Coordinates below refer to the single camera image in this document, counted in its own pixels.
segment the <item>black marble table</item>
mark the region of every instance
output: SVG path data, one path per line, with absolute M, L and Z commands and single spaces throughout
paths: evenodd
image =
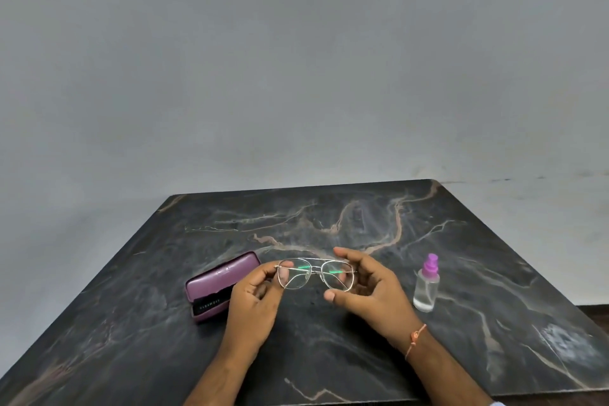
M 414 180 L 170 197 L 0 380 L 0 404 L 181 404 L 226 321 L 194 325 L 185 281 L 248 250 L 268 261 L 337 245 L 394 270 L 408 295 L 438 254 L 440 295 L 422 319 L 491 395 L 609 388 L 605 333 L 438 182 Z M 324 289 L 285 292 L 238 404 L 424 397 Z

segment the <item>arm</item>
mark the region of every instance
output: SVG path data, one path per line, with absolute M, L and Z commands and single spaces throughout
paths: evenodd
M 275 276 L 278 263 L 260 265 L 232 288 L 220 349 L 184 406 L 234 404 L 248 368 L 275 324 L 283 295 Z
M 358 283 L 349 293 L 327 290 L 324 298 L 356 314 L 406 355 L 410 334 L 422 327 L 400 281 L 372 257 L 344 248 L 334 253 L 357 270 Z M 428 329 L 421 332 L 407 357 L 434 406 L 489 406 L 493 400 L 469 376 Z

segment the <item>fingernail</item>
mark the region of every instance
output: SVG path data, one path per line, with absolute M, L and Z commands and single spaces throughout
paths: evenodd
M 332 292 L 330 289 L 326 290 L 324 292 L 324 298 L 328 302 L 332 303 L 334 301 L 334 292 Z

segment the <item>purple glasses case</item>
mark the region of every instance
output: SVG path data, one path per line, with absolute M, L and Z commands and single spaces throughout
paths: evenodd
M 255 252 L 203 272 L 186 283 L 187 298 L 193 304 L 191 315 L 198 323 L 228 308 L 232 287 L 260 265 Z

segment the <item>eyeglasses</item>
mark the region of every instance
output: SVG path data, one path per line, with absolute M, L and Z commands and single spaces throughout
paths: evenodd
M 285 259 L 275 268 L 284 289 L 299 289 L 307 284 L 311 274 L 318 274 L 330 289 L 349 291 L 356 273 L 350 263 L 331 259 Z

